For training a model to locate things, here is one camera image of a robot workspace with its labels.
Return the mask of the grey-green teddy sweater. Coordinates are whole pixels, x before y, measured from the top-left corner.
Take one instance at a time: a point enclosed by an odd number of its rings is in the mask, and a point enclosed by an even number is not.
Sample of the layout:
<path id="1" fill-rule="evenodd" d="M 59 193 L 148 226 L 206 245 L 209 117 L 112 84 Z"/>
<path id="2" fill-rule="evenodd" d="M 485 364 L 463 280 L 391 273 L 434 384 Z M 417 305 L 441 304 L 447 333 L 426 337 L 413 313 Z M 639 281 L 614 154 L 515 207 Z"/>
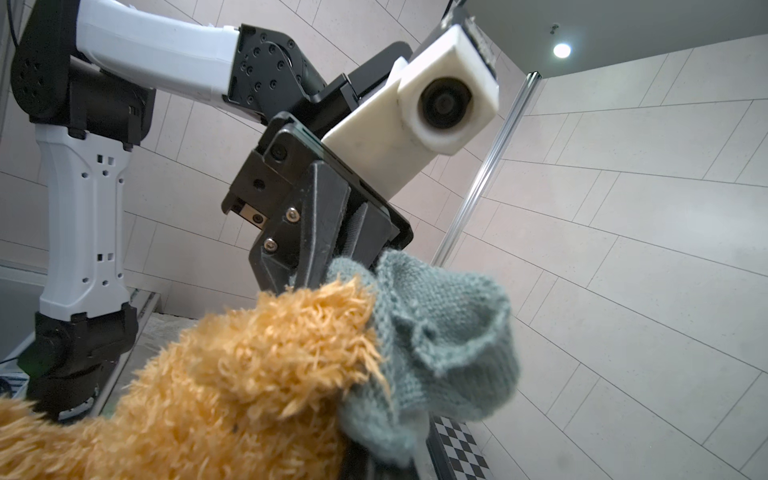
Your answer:
<path id="1" fill-rule="evenodd" d="M 335 259 L 331 280 L 359 280 L 374 294 L 369 327 L 381 379 L 354 386 L 338 410 L 344 434 L 384 464 L 407 467 L 433 414 L 477 422 L 508 403 L 520 365 L 512 307 L 492 278 L 384 252 L 375 270 Z"/>

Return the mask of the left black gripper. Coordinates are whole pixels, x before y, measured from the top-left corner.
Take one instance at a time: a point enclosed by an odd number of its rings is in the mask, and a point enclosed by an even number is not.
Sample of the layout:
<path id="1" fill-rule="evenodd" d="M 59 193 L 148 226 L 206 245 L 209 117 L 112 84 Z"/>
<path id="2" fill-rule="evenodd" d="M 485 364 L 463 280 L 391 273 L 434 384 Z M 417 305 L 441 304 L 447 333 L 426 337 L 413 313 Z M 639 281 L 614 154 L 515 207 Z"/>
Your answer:
<path id="1" fill-rule="evenodd" d="M 260 229 L 249 262 L 260 289 L 275 294 L 318 288 L 336 257 L 368 268 L 414 238 L 410 223 L 288 112 L 269 122 L 221 209 Z"/>

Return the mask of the tan teddy bear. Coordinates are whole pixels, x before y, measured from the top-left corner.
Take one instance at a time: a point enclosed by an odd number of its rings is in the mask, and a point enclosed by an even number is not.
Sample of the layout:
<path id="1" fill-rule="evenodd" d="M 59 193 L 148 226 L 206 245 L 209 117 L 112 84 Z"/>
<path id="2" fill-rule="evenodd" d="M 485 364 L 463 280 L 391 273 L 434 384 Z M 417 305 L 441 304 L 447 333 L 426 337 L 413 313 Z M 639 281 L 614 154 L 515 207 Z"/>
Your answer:
<path id="1" fill-rule="evenodd" d="M 1 475 L 335 479 L 338 405 L 382 376 L 374 303 L 352 278 L 207 316 L 146 363 L 110 418 L 60 426 L 5 398 Z"/>

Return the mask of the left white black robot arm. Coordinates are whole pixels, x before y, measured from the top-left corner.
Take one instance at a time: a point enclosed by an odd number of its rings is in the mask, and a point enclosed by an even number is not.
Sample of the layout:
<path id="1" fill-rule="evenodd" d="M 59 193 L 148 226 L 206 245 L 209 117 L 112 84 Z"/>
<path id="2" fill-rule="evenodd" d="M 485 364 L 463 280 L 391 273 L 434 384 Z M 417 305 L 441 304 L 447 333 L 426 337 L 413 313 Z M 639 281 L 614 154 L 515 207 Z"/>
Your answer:
<path id="1" fill-rule="evenodd" d="M 412 53 L 393 43 L 326 82 L 284 33 L 201 26 L 117 1 L 39 1 L 14 43 L 13 96 L 49 175 L 47 280 L 18 364 L 27 399 L 56 422 L 92 406 L 137 336 L 124 283 L 123 190 L 157 92 L 263 124 L 289 112 L 322 135 Z"/>

